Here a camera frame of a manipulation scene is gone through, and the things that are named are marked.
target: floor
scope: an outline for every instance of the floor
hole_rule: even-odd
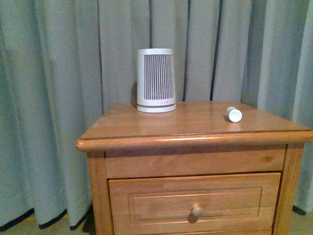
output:
[[[15,227],[1,233],[1,235],[95,235],[94,221],[92,217],[87,218],[86,222],[75,231],[68,227],[66,218],[62,218],[56,224],[40,230],[34,219],[27,219]],[[313,234],[313,212],[306,216],[292,213],[291,228],[289,235],[312,235]]]

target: nightstand top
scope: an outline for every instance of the nightstand top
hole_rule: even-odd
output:
[[[229,121],[226,109],[230,106],[242,112],[240,122]],[[87,151],[83,145],[90,144],[90,141],[101,141],[107,147],[113,147],[113,142],[119,142],[125,147],[134,144],[135,147],[150,145],[151,142],[169,143],[169,140],[172,144],[196,139],[215,142],[222,136],[225,139],[219,139],[221,143],[235,143],[239,137],[244,138],[241,140],[245,142],[249,139],[253,141],[252,136],[254,141],[260,143],[267,142],[269,137],[270,141],[277,140],[280,143],[313,140],[313,132],[308,127],[245,104],[235,101],[201,101],[178,102],[176,110],[157,114],[139,112],[131,104],[114,105],[81,136],[76,146]]]

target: wooden nightstand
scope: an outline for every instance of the wooden nightstand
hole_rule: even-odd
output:
[[[308,127],[210,101],[161,114],[114,105],[76,146],[88,156],[98,235],[286,235],[312,140]]]

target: white cylindrical object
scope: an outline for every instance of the white cylindrical object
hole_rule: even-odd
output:
[[[174,59],[171,49],[138,51],[137,109],[161,113],[176,109]]]
[[[227,108],[226,112],[231,122],[239,122],[243,118],[243,114],[235,107]]]

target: nightstand leg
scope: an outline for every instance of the nightstand leg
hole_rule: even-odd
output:
[[[109,183],[104,153],[88,153],[92,203],[97,235],[113,235]]]
[[[281,186],[278,196],[278,207],[273,224],[273,235],[287,235],[292,216],[292,205],[297,188],[298,175],[304,144],[288,144]]]

